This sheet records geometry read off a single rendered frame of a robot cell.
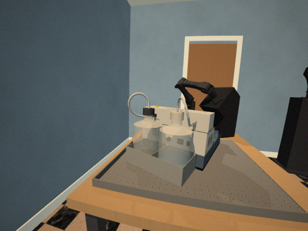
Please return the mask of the clear plastic bottle with black cap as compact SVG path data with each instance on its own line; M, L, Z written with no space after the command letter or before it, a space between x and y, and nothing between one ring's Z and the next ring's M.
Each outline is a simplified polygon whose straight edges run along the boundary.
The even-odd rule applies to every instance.
M154 108L143 108L144 119L134 123L134 149L146 154L158 151L162 123L153 120Z

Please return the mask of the clear plastic bottle with beige cap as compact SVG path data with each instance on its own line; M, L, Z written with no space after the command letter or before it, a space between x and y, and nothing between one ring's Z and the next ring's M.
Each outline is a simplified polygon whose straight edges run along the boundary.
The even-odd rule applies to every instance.
M171 124L159 129L158 158L184 167L191 158L193 131L182 125L184 112L170 112Z

